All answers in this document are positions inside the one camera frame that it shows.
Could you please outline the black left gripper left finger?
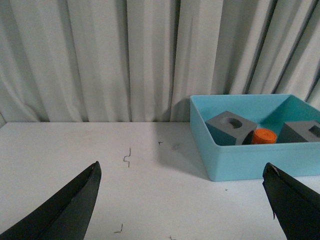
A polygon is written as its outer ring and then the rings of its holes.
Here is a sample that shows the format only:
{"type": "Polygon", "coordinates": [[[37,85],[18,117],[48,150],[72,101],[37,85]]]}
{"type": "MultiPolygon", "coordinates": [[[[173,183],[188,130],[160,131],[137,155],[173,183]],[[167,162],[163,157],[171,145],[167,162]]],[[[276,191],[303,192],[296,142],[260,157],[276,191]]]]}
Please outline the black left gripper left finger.
{"type": "Polygon", "coordinates": [[[96,204],[102,170],[96,161],[37,209],[0,235],[2,240],[83,240],[96,204]]]}

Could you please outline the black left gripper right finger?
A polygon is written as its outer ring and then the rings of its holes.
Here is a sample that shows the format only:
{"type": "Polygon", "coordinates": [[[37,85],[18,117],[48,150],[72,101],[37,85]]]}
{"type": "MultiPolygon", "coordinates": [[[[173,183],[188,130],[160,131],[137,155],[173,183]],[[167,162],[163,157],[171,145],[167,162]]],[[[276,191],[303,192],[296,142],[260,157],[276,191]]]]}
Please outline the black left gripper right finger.
{"type": "Polygon", "coordinates": [[[273,216],[288,240],[320,238],[320,194],[271,163],[263,170],[263,187],[273,216]]]}

